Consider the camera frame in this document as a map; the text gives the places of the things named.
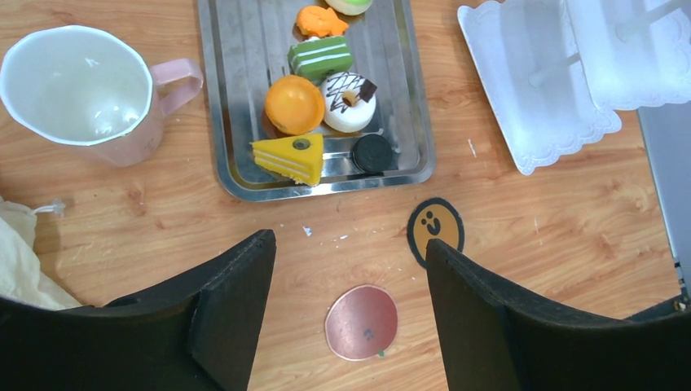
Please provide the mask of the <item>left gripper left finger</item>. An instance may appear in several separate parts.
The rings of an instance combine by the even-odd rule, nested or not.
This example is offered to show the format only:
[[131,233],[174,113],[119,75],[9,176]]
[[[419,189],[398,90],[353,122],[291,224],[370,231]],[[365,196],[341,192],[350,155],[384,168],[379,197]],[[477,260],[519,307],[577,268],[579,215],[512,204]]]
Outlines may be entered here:
[[1,302],[4,390],[244,390],[275,264],[272,230],[103,307]]

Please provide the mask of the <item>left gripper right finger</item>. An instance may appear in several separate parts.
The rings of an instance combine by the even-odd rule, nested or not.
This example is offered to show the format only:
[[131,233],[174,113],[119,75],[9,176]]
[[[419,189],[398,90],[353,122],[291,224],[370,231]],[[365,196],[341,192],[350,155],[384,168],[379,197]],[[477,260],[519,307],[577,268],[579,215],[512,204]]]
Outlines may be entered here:
[[688,310],[612,319],[532,292],[439,239],[426,256],[449,389],[689,389]]

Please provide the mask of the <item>white three-tier dessert stand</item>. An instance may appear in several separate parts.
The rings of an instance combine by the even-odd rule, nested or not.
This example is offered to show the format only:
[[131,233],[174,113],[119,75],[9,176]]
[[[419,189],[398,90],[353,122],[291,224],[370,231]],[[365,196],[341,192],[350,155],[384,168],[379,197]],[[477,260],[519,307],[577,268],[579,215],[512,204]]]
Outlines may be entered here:
[[486,1],[457,19],[517,170],[690,100],[687,1]]

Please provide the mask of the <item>white chocolate donut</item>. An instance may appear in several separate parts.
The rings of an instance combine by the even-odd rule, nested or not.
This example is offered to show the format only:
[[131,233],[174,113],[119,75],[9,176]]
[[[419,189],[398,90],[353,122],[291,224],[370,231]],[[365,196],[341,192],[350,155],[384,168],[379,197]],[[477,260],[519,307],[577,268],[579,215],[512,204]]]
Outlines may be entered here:
[[378,86],[356,72],[337,72],[320,86],[325,104],[324,122],[336,131],[363,130],[376,111]]

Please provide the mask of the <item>steel baking tray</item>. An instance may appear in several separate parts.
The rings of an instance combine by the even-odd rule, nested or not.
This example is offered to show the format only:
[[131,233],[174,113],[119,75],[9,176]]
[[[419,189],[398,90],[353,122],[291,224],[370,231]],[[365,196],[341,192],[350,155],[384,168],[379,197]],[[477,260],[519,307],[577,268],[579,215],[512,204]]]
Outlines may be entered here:
[[436,166],[407,1],[200,1],[222,186],[262,202],[417,184]]

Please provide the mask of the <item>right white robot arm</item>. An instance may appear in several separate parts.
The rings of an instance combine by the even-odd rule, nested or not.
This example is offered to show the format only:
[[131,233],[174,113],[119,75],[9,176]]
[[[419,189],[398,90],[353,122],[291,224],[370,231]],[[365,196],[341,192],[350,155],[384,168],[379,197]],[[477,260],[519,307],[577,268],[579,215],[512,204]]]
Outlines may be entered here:
[[690,296],[690,104],[638,110],[671,255]]

